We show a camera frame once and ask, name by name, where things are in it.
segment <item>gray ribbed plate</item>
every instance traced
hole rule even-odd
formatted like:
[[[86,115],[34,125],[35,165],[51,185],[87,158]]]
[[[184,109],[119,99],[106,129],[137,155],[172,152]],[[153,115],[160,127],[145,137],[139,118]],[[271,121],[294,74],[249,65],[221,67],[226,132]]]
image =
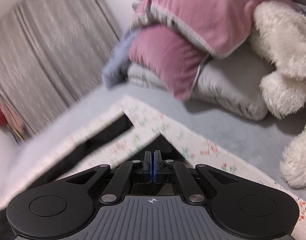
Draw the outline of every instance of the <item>gray ribbed plate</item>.
[[[217,226],[203,207],[179,196],[126,196],[100,208],[84,229],[63,240],[238,240]],[[290,236],[280,239],[290,240]]]

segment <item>pink object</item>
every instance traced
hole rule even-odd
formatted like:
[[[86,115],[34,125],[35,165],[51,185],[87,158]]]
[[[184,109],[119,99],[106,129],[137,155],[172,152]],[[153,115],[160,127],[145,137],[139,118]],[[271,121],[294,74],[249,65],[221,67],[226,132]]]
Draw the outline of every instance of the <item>pink object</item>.
[[[165,25],[141,30],[129,52],[131,61],[155,72],[178,100],[189,99],[205,56],[205,52]]]
[[[178,29],[191,43],[227,57],[249,36],[255,8],[270,0],[143,0],[132,28],[156,22]],[[294,7],[292,0],[275,0]]]

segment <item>white crosshair marking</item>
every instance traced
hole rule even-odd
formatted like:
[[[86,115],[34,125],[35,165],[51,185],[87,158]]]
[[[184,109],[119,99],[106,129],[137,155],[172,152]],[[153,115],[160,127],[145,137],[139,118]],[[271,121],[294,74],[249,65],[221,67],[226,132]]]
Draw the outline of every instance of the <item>white crosshair marking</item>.
[[[150,203],[155,203],[156,201],[158,201],[157,199],[155,199],[155,198],[150,198],[149,200],[147,200],[147,201],[149,201]]]

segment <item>curtain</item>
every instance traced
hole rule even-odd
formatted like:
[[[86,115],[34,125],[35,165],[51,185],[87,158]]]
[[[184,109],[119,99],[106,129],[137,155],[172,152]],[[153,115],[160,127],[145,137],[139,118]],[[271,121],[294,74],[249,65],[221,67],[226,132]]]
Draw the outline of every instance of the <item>curtain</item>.
[[[119,35],[103,0],[23,0],[0,22],[0,97],[41,131],[101,85]]]

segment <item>stuffed animal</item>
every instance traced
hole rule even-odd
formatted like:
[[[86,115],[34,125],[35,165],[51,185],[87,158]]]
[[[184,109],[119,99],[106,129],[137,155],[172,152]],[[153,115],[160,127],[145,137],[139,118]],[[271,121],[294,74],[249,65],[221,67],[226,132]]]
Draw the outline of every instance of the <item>stuffed animal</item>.
[[[264,2],[254,13],[249,41],[254,51],[274,63],[263,77],[262,97],[281,119],[306,104],[306,17],[288,5]],[[283,152],[280,170],[290,187],[306,187],[306,127]]]

